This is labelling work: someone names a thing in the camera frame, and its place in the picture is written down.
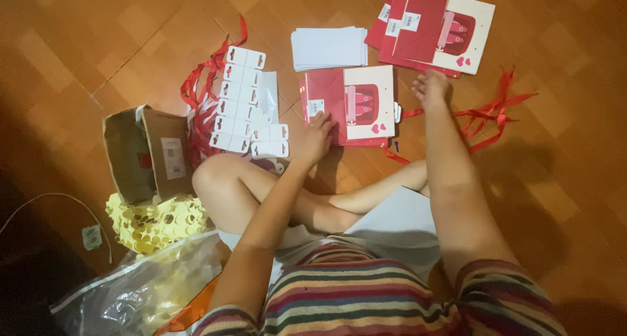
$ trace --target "white cable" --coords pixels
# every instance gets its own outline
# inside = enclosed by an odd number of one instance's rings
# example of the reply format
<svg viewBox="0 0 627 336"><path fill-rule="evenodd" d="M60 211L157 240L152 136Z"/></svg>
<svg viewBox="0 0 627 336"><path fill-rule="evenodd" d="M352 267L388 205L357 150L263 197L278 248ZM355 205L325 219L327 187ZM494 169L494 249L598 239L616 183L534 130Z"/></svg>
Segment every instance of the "white cable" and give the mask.
<svg viewBox="0 0 627 336"><path fill-rule="evenodd" d="M96 215L91 211L91 209L89 207L87 207L87 205L85 205L85 203L83 203L81 200L78 200L77 198L75 198L75 197L73 197L73 196L71 196L69 194L64 194L64 193L45 193L45 194L40 194L38 196L35 196L31 200L29 200L26 203L22 204L17 210L13 211L13 213L9 216L9 219L6 220L6 222L4 223L4 226L2 226L2 228L0 228L0 234L2 234L2 232L4 231L6 226L9 224L9 222L11 222L11 219L13 218L13 216L15 216L15 214L18 213L18 211L20 211L24 206L26 206L26 205L32 203L33 201L39 199L40 197L44 197L44 196L63 196L63 197L68 197L68 198L74 200L75 202L77 202L78 204L81 204L82 206L84 206L85 209L87 209L87 211L89 211L89 213L91 214L93 219L96 220L96 222L98 223L98 225L101 228L102 234L105 236L106 244L109 246L109 264L113 264L114 263L113 256L112 256L112 253L111 253L111 242L109 242L109 237L106 235L105 228L102 226L102 224L98 220L98 217L96 217Z"/></svg>

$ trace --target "cardboard box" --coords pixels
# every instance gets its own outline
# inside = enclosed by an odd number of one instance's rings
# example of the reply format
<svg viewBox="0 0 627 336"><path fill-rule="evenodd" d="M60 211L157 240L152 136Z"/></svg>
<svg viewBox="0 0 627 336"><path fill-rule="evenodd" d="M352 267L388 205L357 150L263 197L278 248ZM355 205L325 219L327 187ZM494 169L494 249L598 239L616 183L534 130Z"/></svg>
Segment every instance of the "cardboard box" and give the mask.
<svg viewBox="0 0 627 336"><path fill-rule="evenodd" d="M158 204L193 193L187 153L187 118L149 106L103 121L106 155L115 187L126 204Z"/></svg>

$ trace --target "striped clothing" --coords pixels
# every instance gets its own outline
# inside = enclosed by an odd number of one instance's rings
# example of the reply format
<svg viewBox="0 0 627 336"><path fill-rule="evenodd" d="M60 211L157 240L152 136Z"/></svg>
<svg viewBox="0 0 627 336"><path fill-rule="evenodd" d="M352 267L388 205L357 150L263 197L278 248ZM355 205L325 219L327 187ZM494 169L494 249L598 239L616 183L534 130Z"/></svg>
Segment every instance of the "striped clothing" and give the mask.
<svg viewBox="0 0 627 336"><path fill-rule="evenodd" d="M197 335L565 335L551 302L521 267L475 261L458 297L435 303L393 260L347 243L320 246L271 288L259 321L235 305L210 312Z"/></svg>

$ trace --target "clear plastic bag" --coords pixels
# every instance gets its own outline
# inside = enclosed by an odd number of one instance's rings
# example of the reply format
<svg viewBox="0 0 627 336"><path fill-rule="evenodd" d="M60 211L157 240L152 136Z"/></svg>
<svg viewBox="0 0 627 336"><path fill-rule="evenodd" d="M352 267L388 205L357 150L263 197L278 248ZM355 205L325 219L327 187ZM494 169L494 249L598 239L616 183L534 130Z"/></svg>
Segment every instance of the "clear plastic bag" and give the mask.
<svg viewBox="0 0 627 336"><path fill-rule="evenodd" d="M69 336L152 336L221 271L216 231L136 260L68 294L50 312Z"/></svg>

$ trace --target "red ribbon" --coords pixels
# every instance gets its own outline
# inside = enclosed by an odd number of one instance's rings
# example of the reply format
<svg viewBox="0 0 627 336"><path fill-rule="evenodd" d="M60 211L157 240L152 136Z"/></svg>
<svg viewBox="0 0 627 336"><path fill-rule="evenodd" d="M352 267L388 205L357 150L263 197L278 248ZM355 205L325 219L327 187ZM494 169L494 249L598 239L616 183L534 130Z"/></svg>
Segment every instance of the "red ribbon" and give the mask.
<svg viewBox="0 0 627 336"><path fill-rule="evenodd" d="M200 152L205 154L207 157L220 152L220 149L209 145L210 140L207 136L205 136L205 134L210 133L213 129L216 115L211 114L217 105L209 107L205 112L200 114L200 104L202 103L205 95L207 95L207 97L211 100L216 100L216 96L213 94L211 88L213 86L213 81L216 79L217 72L224 71L224 65L226 64L224 61L224 55L228 52L230 46L237 46L246 41L248 31L246 29L246 21L244 21L244 18L241 15L239 16L239 27L241 30L241 40L229 44L229 36L227 35L222 43L222 46L211 55L211 58L198 64L198 67L194 69L189 76L187 76L187 79L185 79L183 85L181 85L181 98L194 110L194 117L191 122L192 129L189 130L189 139L187 144L189 157L194 168L198 168L202 162ZM197 84L200 74L205 67L210 67L210 69L209 74L207 75L207 81L200 91L201 97L199 100L194 92L194 86Z"/></svg>
<svg viewBox="0 0 627 336"><path fill-rule="evenodd" d="M480 143L474 144L470 147L470 153L474 153L475 151L481 150L482 148L491 145L498 141L503 135L503 131L506 128L506 124L510 122L514 122L517 120L513 120L505 116L506 107L513 106L514 104L519 104L532 96L537 94L522 94L518 96L514 96L513 98L507 98L507 94L509 93L509 89L512 86L513 80L513 69L511 71L503 70L503 74L499 80L499 88L497 97L494 100L491 100L489 103L483 105L479 109L467 109L465 111L459 111L454 113L455 117L461 116L471 116L470 120L464 124L461 128L461 135L470 139L473 136L477 135L483 127L487 124L488 121L496 121L498 133L487 140L483 140ZM410 109L409 111L403 111L401 114L401 119L409 118L417 115L423 114L425 111L421 108ZM477 119L481 119L479 125L471 130L470 127ZM405 158L396 155L395 153L391 153L387 148L383 149L388 158L396 160L402 164L409 164Z"/></svg>

